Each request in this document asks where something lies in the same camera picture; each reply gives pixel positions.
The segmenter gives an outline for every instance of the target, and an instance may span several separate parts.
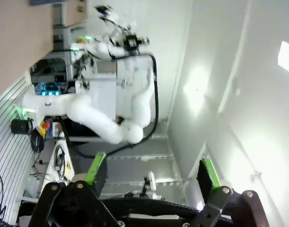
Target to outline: black cylinder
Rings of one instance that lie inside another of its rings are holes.
[[[29,135],[33,129],[32,127],[30,120],[14,119],[11,122],[11,131],[13,134]]]

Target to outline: green light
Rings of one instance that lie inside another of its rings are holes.
[[[76,48],[76,47],[73,47],[73,48],[71,48],[70,50],[71,50],[71,51],[80,51],[80,49],[79,49],[79,48]]]

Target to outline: striped metal surface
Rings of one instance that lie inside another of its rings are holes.
[[[27,86],[28,81],[23,76],[0,97],[0,175],[4,182],[2,206],[7,206],[4,220],[12,225],[16,223],[23,185],[33,160],[29,137],[13,135],[10,129],[11,121],[19,118],[14,106],[15,99],[23,94]]]

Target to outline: screw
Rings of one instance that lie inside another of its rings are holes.
[[[124,223],[123,221],[118,221],[118,225],[119,225],[120,227],[125,227],[125,223]]]
[[[253,195],[254,195],[254,194],[253,194],[252,192],[248,192],[248,193],[247,193],[247,196],[248,196],[249,198],[252,198]]]
[[[228,188],[223,188],[223,192],[224,192],[225,194],[227,194],[227,193],[229,193],[229,189],[228,189]]]

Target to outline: white table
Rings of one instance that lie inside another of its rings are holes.
[[[49,162],[49,165],[46,169],[46,175],[44,177],[44,182],[41,188],[41,193],[44,189],[44,187],[46,186],[46,184],[50,183],[50,182],[64,182],[66,185],[68,184],[68,181],[64,181],[63,179],[60,179],[58,176],[57,171],[55,170],[54,166],[54,154],[55,154],[55,149],[58,145],[62,145],[63,150],[64,150],[64,160],[65,160],[65,172],[64,172],[64,176],[68,179],[68,180],[72,180],[72,178],[75,175],[74,172],[74,168],[73,168],[73,164],[72,164],[72,160],[70,158],[70,154],[69,154],[69,149],[66,143],[66,140],[58,140],[56,142],[56,145],[54,147],[53,153],[51,155],[51,159]]]

